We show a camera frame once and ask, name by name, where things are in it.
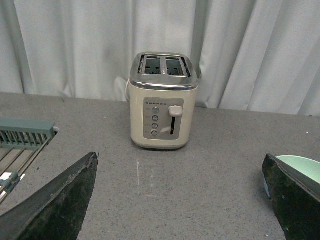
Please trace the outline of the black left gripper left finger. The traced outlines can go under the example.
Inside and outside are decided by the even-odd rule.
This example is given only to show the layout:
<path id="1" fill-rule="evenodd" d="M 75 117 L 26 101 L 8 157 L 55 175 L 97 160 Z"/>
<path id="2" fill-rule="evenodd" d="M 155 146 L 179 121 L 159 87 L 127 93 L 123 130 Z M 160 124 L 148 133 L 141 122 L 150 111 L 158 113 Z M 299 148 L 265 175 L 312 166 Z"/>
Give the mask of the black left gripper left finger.
<path id="1" fill-rule="evenodd" d="M 90 152 L 0 217 L 2 240 L 77 239 L 94 191 L 98 156 Z"/>

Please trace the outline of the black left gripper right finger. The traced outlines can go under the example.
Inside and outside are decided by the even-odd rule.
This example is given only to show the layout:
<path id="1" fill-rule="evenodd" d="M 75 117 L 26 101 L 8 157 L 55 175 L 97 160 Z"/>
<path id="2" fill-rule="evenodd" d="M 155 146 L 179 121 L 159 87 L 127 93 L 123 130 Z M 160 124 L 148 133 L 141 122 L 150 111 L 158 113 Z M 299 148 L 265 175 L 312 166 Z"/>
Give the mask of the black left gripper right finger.
<path id="1" fill-rule="evenodd" d="M 262 164 L 274 214 L 288 240 L 320 238 L 320 183 L 267 154 Z"/>

